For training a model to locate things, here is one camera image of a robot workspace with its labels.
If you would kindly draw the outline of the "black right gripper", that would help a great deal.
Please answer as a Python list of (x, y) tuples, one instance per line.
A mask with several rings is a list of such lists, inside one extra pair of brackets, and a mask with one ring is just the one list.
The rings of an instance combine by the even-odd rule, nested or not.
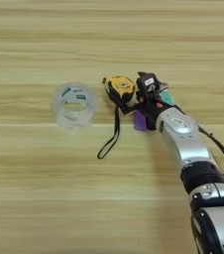
[(158, 81), (159, 94), (144, 96), (138, 93), (139, 103), (120, 100), (118, 107), (123, 115), (135, 112), (135, 129), (138, 131), (156, 130), (158, 116), (173, 106), (173, 99), (168, 92), (168, 84)]

